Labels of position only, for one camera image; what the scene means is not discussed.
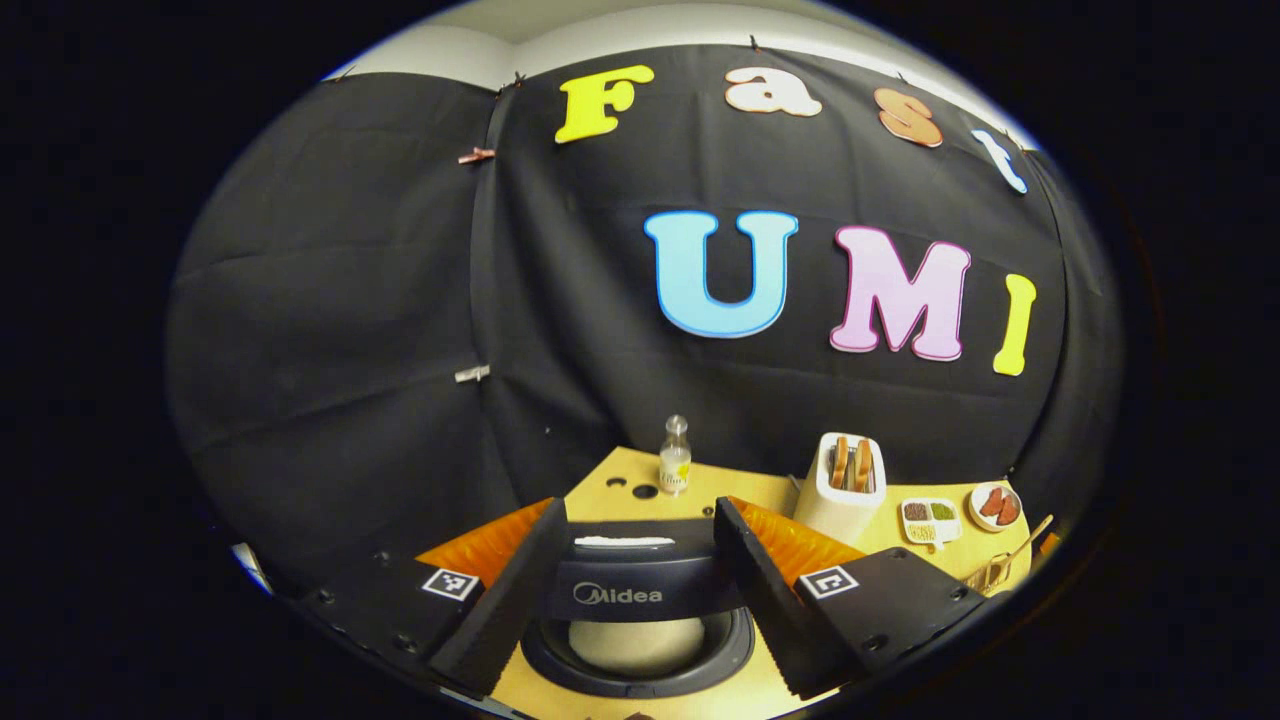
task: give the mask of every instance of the food tray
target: food tray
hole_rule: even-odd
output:
[[[942,543],[960,537],[960,510],[950,500],[911,497],[904,500],[897,511],[902,518],[902,534],[908,542],[942,550]]]

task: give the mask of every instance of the yellow table surface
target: yellow table surface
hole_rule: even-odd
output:
[[[608,486],[611,478],[625,478],[625,486]],[[694,462],[689,475],[689,489],[678,496],[658,493],[650,500],[635,497],[631,491],[640,484],[658,484],[658,456],[625,447],[614,448],[581,483],[564,496],[564,507],[571,521],[609,520],[676,520],[704,518],[704,507],[714,507],[722,496],[740,497],[762,507],[791,516],[799,493],[791,480],[778,475],[744,473]],[[1028,537],[1027,520],[1019,518],[1002,533],[988,533],[968,516],[968,502],[973,484],[955,486],[886,486],[884,505],[876,512],[870,525],[863,532],[858,550],[872,553],[890,547],[905,547],[955,578],[965,578],[992,556],[1015,550]],[[897,506],[910,497],[941,497],[950,500],[960,510],[963,533],[959,539],[946,543],[941,552],[929,546],[914,544],[902,536]],[[1016,585],[1030,568],[1030,553],[1015,560],[1009,580],[1000,589]],[[777,671],[773,656],[755,628],[755,650],[751,659],[728,680],[699,693],[671,698],[608,698],[595,697],[562,688],[544,679],[525,660],[524,651],[516,648],[503,670],[493,698],[515,710],[540,719],[567,720],[622,720],[643,712],[662,720],[698,717],[774,717],[799,707],[812,705],[831,693],[801,701],[792,696]]]

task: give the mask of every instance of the foam letter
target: foam letter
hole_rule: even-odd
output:
[[[1005,275],[1009,288],[1009,324],[1005,327],[1005,345],[996,354],[993,366],[1001,375],[1023,374],[1027,359],[1027,327],[1032,322],[1032,302],[1036,302],[1036,284],[1023,275]]]
[[[1027,195],[1027,181],[1018,177],[1018,173],[1014,172],[1014,165],[1009,161],[1009,152],[1005,151],[998,142],[996,142],[996,138],[991,137],[991,133],[984,129],[973,131],[973,136],[977,137],[978,142],[980,142],[982,146],[987,149],[987,152],[991,154],[991,159],[996,163],[996,167],[1000,168],[1000,174],[1005,176],[1005,182],[1009,183],[1009,187]]]
[[[612,105],[622,113],[636,99],[632,82],[649,82],[653,70],[648,65],[631,65],[594,76],[573,78],[561,86],[568,95],[564,110],[564,127],[556,131],[556,142],[572,142],[584,137],[613,132],[618,119],[604,114],[604,106]],[[605,90],[608,83],[613,87]]]
[[[751,211],[737,229],[751,238],[751,296],[721,302],[707,292],[707,238],[718,223],[696,211],[659,213],[644,224],[658,255],[658,304],[676,327],[703,337],[746,337],[773,324],[787,297],[787,238],[800,227],[783,213]]]
[[[887,87],[877,90],[874,97],[888,132],[925,147],[942,145],[942,131],[929,122],[933,111],[924,102]]]
[[[776,113],[812,118],[822,111],[822,102],[809,96],[809,88],[796,76],[773,68],[737,68],[724,74],[735,83],[724,91],[730,105],[746,113]],[[764,82],[751,82],[763,79]]]
[[[969,254],[947,242],[934,242],[924,254],[915,279],[883,231],[849,227],[836,233],[836,245],[849,254],[849,302],[845,323],[831,332],[831,345],[846,352],[870,352],[879,338],[872,329],[873,306],[879,306],[881,324],[890,350],[897,352],[924,318],[924,329],[911,342],[911,351],[929,360],[960,357],[960,301]]]

